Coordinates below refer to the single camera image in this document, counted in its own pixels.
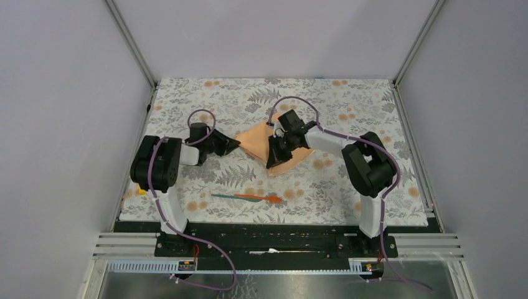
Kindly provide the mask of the orange cloth napkin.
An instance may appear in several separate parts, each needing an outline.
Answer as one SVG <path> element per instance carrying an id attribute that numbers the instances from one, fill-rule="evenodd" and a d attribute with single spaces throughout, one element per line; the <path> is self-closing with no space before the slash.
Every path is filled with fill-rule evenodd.
<path id="1" fill-rule="evenodd" d="M 266 124 L 266 121 L 261 121 L 253 128 L 238 134 L 236 140 L 240 142 L 239 146 L 244 151 L 266 166 L 269 154 L 268 137 L 271 136 L 271 134 L 272 129 Z M 266 169 L 267 173 L 270 176 L 278 176 L 291 171 L 310 157 L 314 152 L 315 150 L 313 149 L 295 149 L 292 153 L 293 157 L 289 161 L 270 169 Z"/>

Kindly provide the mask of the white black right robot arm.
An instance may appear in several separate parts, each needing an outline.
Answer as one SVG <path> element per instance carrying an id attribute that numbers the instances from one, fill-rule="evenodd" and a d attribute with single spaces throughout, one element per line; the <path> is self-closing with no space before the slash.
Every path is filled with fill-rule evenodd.
<path id="1" fill-rule="evenodd" d="M 266 125 L 268 137 L 266 167 L 272 168 L 292 159 L 294 150 L 312 149 L 342 158 L 354 189 L 361 195 L 360 237 L 358 251 L 375 255 L 385 241 L 385 197 L 401 176 L 395 159 L 385 149 L 379 136 L 368 131 L 350 136 L 322 127 L 316 121 L 304 122 L 294 110 Z"/>

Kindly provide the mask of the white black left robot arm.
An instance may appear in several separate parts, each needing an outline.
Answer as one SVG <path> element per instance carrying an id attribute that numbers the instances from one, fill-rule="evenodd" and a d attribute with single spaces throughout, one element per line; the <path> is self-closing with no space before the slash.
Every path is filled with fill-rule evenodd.
<path id="1" fill-rule="evenodd" d="M 188 218 L 176 194 L 181 166 L 202 166 L 208 155 L 225 156 L 240 142 L 221 133 L 214 126 L 192 123 L 189 137 L 143 137 L 130 167 L 130 178 L 153 200 L 159 213 L 161 230 L 173 235 L 169 248 L 179 256 L 189 254 L 192 237 L 184 233 Z"/>

